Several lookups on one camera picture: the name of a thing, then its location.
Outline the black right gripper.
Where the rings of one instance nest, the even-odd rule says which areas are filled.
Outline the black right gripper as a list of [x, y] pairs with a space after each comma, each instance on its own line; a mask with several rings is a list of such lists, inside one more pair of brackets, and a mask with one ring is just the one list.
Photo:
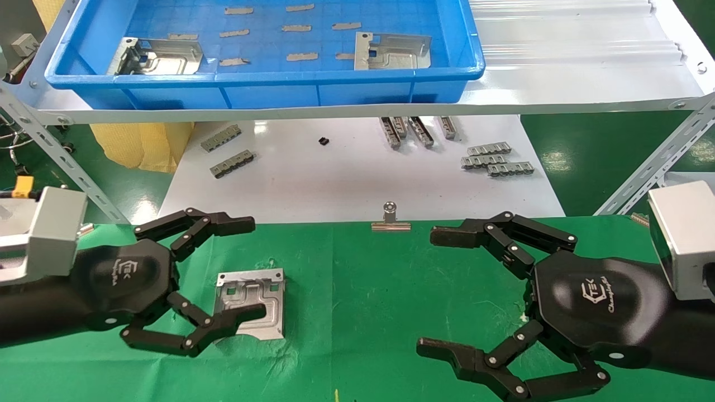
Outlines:
[[[595, 394], [611, 380], [595, 361], [628, 369], [671, 369], [665, 324], [672, 293], [661, 269], [623, 258], [580, 257], [570, 253], [577, 241], [573, 234], [511, 212], [468, 218], [457, 227], [434, 226], [432, 245], [481, 247], [519, 280], [532, 277], [541, 322], [530, 320], [490, 353], [421, 337], [417, 354], [449, 363], [457, 379], [486, 386], [502, 401]], [[557, 253], [536, 264], [520, 244]], [[539, 340], [560, 359], [571, 361], [575, 371], [525, 381], [514, 376], [508, 366]]]

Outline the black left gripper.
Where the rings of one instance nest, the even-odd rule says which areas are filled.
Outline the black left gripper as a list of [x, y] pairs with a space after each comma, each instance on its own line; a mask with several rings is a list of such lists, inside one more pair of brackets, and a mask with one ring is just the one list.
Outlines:
[[[265, 318], [266, 305], [242, 305], [208, 315], [176, 292], [176, 262], [187, 259], [212, 236], [255, 230], [251, 216], [230, 217], [224, 212], [187, 208], [135, 227], [135, 238], [140, 240], [135, 244], [79, 250], [73, 266], [73, 289], [88, 310], [84, 327], [108, 331], [130, 324], [120, 333], [130, 348], [191, 358], [212, 342], [235, 336], [241, 324]], [[174, 235], [179, 237], [169, 249], [157, 243]], [[191, 323], [194, 331], [180, 336], [145, 329], [169, 308]]]

